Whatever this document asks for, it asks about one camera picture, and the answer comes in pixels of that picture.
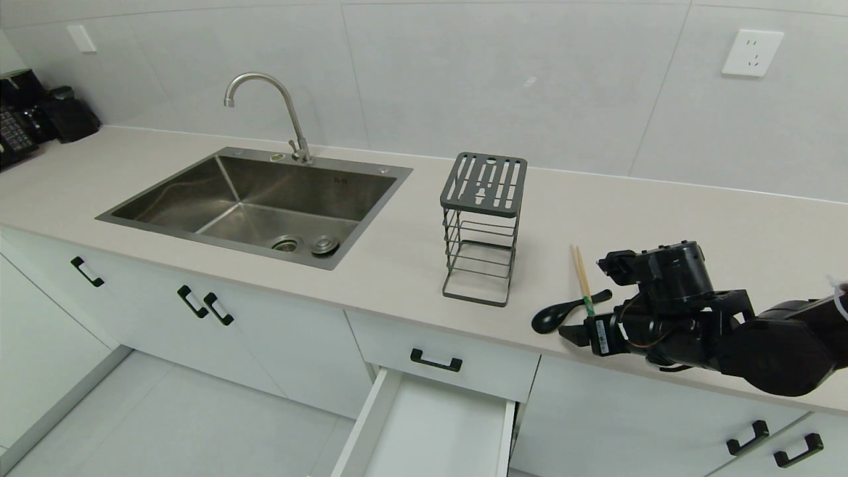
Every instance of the countertop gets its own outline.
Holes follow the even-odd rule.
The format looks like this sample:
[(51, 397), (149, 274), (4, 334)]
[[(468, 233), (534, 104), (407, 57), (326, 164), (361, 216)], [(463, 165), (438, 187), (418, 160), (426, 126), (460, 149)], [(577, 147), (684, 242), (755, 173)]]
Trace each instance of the countertop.
[[(317, 156), (414, 169), (328, 272), (94, 220), (218, 149), (286, 151), (285, 143), (105, 127), (77, 143), (46, 146), (0, 174), (0, 226), (625, 373), (848, 416), (848, 371), (806, 396), (770, 396), (711, 371), (668, 374), (640, 356), (598, 358), (556, 333), (530, 328), (536, 311), (579, 298), (571, 244), (583, 251), (592, 290), (613, 290), (598, 312), (632, 297), (635, 288), (617, 287), (595, 260), (612, 250), (684, 239), (701, 245), (716, 289), (748, 289), (758, 312), (823, 297), (833, 292), (827, 274), (848, 278), (847, 204), (531, 167), (510, 301), (497, 308), (441, 295), (446, 268), (438, 198), (452, 160), (313, 147)], [(568, 323), (584, 317), (577, 311)]]

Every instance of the open drawer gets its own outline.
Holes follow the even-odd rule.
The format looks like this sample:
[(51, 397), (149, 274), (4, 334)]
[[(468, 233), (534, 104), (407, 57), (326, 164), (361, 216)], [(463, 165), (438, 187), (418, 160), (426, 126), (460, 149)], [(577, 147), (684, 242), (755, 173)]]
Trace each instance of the open drawer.
[(383, 368), (332, 477), (506, 477), (516, 404)]

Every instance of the sink basin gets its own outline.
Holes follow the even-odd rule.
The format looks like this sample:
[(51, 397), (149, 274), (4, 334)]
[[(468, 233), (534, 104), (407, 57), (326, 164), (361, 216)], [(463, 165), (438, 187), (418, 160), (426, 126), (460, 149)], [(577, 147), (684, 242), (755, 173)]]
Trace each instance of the sink basin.
[(97, 219), (332, 270), (411, 172), (224, 148)]

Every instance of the faucet spout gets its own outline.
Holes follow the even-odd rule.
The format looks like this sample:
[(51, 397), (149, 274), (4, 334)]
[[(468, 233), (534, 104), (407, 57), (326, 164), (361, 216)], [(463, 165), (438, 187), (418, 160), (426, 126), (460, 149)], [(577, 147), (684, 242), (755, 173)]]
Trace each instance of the faucet spout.
[(227, 108), (234, 108), (236, 106), (236, 90), (240, 87), (244, 82), (250, 80), (260, 80), (266, 83), (271, 84), (276, 88), (277, 91), (282, 95), (283, 100), (286, 102), (286, 108), (288, 109), (288, 115), (292, 119), (292, 126), (294, 126), (294, 134), (298, 137), (298, 147), (294, 149), (294, 153), (292, 157), (304, 164), (312, 163), (312, 154), (310, 154), (310, 147), (306, 142), (306, 137), (304, 137), (304, 132), (300, 128), (300, 121), (298, 120), (298, 114), (294, 110), (294, 103), (292, 102), (292, 95), (288, 92), (286, 87), (282, 85), (274, 76), (266, 75), (265, 73), (257, 73), (255, 71), (251, 71), (248, 73), (242, 73), (239, 76), (236, 76), (230, 82), (230, 85), (226, 87), (226, 92), (224, 92), (224, 105)]

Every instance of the metal rack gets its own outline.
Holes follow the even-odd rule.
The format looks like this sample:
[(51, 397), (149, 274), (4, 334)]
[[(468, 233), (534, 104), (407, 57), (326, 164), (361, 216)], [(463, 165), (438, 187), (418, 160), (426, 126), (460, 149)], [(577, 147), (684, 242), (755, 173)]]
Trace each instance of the metal rack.
[(516, 259), (527, 162), (491, 154), (459, 154), (444, 184), (442, 295), (506, 306)]

